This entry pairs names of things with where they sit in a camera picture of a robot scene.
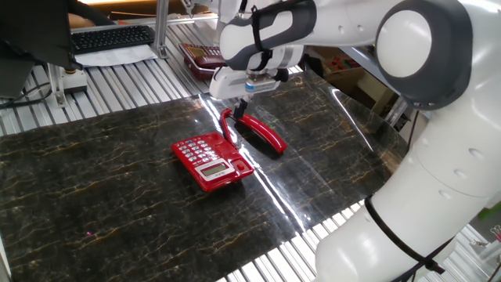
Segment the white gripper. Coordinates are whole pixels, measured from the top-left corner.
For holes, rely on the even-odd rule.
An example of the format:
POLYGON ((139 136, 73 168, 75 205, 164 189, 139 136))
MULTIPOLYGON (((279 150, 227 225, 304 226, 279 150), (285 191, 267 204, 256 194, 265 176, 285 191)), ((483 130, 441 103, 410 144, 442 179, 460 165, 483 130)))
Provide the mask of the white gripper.
MULTIPOLYGON (((241 70, 232 70, 230 67, 219 67, 210 83, 209 93, 215 99, 231 99, 245 96, 247 91, 245 85, 247 82, 247 73, 241 70)), ((233 111, 233 117, 240 119, 247 109, 248 101, 242 98, 233 111)))

